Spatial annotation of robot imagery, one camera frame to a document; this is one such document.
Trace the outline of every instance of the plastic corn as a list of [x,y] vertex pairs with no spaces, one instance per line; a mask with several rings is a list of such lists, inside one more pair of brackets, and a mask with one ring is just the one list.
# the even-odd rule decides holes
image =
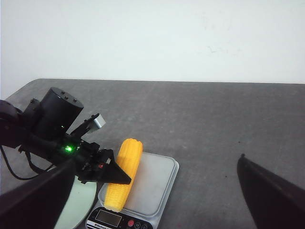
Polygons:
[[106,209],[120,212],[124,207],[138,169],[142,151],[142,142],[132,138],[123,142],[116,162],[131,178],[131,182],[128,185],[108,184],[104,202]]

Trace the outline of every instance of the black cable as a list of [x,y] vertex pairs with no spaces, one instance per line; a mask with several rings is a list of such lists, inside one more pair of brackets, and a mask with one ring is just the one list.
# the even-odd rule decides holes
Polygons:
[[29,166],[30,168],[37,174],[41,174],[41,173],[44,173],[44,169],[41,169],[39,167],[37,167],[36,165],[34,165],[31,161],[31,153],[30,152],[24,152],[25,153],[25,156],[27,157],[28,159],[28,163],[29,163]]
[[[8,158],[6,157],[6,154],[5,154],[4,149],[3,149],[2,146],[0,146],[0,150],[1,150],[1,153],[2,153],[2,155],[3,155],[4,161],[5,161],[6,165],[7,165],[7,167],[8,167],[8,169],[9,169],[10,173],[11,173],[16,179],[18,179],[18,180],[31,180],[31,179],[33,179],[33,178],[39,176],[39,174],[38,174],[38,175],[35,175],[35,176],[33,176],[33,177],[27,177],[27,178],[22,178],[22,177],[17,176],[17,175],[14,173],[14,171],[12,170],[12,168],[10,167]],[[49,167],[47,167],[47,168],[45,169],[45,172],[48,171],[48,170],[49,170],[50,168],[52,168],[52,167],[53,167],[53,164],[51,164]]]

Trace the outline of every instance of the white wall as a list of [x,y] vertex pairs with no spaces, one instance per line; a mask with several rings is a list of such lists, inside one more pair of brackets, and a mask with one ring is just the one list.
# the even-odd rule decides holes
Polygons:
[[2,0],[1,95],[37,78],[305,83],[304,0]]

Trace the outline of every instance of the red button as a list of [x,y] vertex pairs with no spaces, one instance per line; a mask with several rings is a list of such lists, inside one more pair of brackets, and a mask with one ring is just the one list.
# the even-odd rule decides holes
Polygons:
[[128,226],[129,226],[129,227],[132,227],[133,225],[134,225],[134,221],[133,221],[132,219],[129,220],[129,221],[128,221]]

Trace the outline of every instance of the round plate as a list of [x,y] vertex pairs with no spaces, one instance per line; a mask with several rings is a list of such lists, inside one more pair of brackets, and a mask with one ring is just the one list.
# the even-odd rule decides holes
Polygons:
[[96,192],[96,183],[82,184],[77,177],[54,229],[72,229],[77,227],[89,213]]

